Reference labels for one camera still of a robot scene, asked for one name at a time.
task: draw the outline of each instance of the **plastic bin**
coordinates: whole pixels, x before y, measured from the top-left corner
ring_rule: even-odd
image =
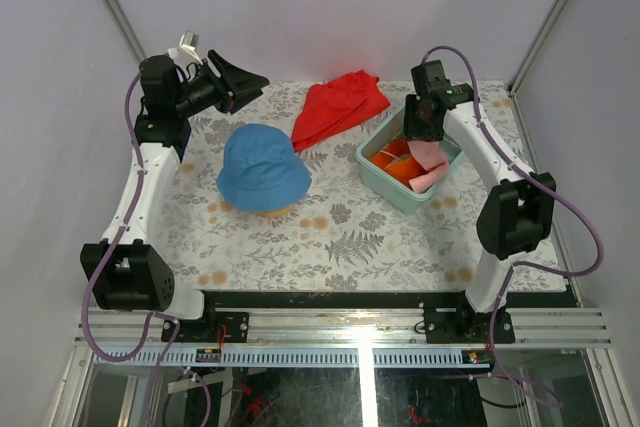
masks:
[[[447,174],[429,187],[429,190],[424,194],[415,193],[369,161],[389,142],[402,135],[403,122],[404,107],[392,114],[371,134],[371,137],[360,144],[356,151],[356,158],[360,162],[362,180],[367,187],[380,194],[403,212],[415,214],[438,190],[440,184],[460,165],[464,154],[458,144],[445,134],[444,139],[440,142],[440,147],[449,158]]]

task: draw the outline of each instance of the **blue bucket hat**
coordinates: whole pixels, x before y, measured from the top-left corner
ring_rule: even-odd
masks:
[[[231,134],[218,189],[234,207],[255,212],[283,209],[304,197],[310,186],[309,170],[281,130],[247,124]]]

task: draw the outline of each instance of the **white wall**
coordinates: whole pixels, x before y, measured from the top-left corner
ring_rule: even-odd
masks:
[[[640,2],[571,0],[519,93],[535,153],[605,243],[602,269],[579,282],[607,316],[640,409]],[[561,215],[575,269],[593,262],[589,235]]]
[[[38,426],[79,321],[84,242],[129,165],[137,71],[101,0],[0,0],[0,425]]]
[[[553,0],[119,0],[148,53],[185,28],[232,63],[271,80],[318,80],[365,68],[387,80],[437,44],[452,44],[482,78],[509,79]],[[453,78],[464,66],[447,63]]]

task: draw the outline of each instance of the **floral tablecloth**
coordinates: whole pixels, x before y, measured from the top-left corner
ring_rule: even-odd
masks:
[[[264,123],[287,134],[311,84],[282,82],[234,116],[194,117],[189,147],[162,208],[160,253],[178,282],[204,290],[451,291],[473,279],[481,246],[475,221],[486,199],[468,160],[417,215],[406,215],[364,186],[357,146],[398,107],[410,82],[380,82],[391,107],[302,152],[313,183],[284,217],[238,211],[216,176],[224,145],[239,126]],[[487,115],[522,153],[511,102],[499,82],[481,82]],[[529,258],[557,265],[549,240]],[[564,290],[555,275],[520,268],[512,290]]]

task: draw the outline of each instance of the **folded red garment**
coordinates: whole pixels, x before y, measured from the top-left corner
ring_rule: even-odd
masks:
[[[378,77],[360,70],[326,84],[312,85],[291,134],[294,150],[300,152],[389,107],[389,100],[377,84]]]

